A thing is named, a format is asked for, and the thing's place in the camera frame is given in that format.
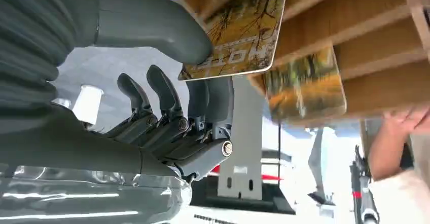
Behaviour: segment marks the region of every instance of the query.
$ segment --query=reflective gray surface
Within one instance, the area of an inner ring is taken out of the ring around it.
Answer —
[[[158,223],[191,194],[176,177],[0,164],[0,223]]]

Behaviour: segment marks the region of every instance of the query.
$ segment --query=human hand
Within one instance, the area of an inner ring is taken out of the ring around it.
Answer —
[[[430,105],[384,113],[384,127],[394,134],[430,133]]]

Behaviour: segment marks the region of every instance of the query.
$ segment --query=tree illustration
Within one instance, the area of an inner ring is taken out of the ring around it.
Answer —
[[[209,30],[208,35],[209,37],[212,38],[212,43],[214,45],[218,44],[218,41],[223,36],[223,32],[227,29],[231,20],[230,19],[231,12],[232,12],[232,6],[227,6],[223,10],[216,24],[213,25],[212,28]]]

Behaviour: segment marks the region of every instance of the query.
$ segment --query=robotic hand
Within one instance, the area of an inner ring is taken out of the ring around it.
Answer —
[[[142,87],[122,73],[118,87],[130,98],[131,116],[105,136],[150,152],[188,183],[200,180],[232,153],[231,77],[187,82],[189,121],[172,82],[159,67],[149,68],[147,80],[160,99],[160,120]]]

